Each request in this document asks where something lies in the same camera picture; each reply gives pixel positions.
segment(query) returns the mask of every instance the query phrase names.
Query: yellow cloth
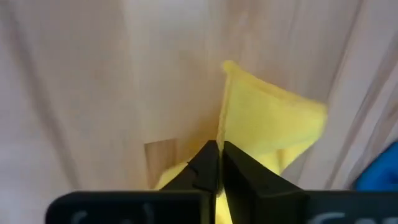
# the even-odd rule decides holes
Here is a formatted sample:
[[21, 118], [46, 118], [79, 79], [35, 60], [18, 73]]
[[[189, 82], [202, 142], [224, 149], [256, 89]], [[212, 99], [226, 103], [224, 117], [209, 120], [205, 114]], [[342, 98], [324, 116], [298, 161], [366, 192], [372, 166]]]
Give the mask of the yellow cloth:
[[[321, 135], [326, 121], [323, 104], [266, 83], [226, 61], [227, 73], [217, 143], [229, 141], [276, 174], [292, 163]], [[167, 171], [164, 185], [185, 166]], [[217, 199], [216, 223], [232, 224], [223, 192]]]

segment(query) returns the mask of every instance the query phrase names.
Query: blue cloth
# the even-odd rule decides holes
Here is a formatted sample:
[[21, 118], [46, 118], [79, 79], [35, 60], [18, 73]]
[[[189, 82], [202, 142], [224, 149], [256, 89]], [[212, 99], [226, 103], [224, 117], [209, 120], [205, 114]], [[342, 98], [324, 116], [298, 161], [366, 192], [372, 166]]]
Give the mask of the blue cloth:
[[398, 142], [391, 144], [354, 183], [360, 191], [398, 191]]

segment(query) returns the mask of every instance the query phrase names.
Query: light wood background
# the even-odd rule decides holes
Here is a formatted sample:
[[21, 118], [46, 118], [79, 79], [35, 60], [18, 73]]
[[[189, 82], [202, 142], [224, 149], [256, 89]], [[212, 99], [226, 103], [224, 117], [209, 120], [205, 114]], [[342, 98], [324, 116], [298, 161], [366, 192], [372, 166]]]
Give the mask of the light wood background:
[[284, 176], [349, 187], [398, 136], [397, 11], [395, 0], [0, 0], [0, 198], [14, 202], [0, 203], [0, 223], [42, 223], [71, 190], [154, 186], [215, 138], [226, 59], [329, 106], [323, 137]]

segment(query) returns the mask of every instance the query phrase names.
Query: blue object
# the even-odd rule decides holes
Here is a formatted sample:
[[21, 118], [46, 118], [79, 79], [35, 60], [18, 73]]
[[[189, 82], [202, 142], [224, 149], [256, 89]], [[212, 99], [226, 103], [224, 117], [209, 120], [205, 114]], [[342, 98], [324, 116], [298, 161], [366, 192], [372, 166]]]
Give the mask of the blue object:
[[398, 142], [392, 143], [354, 183], [360, 191], [398, 191]]

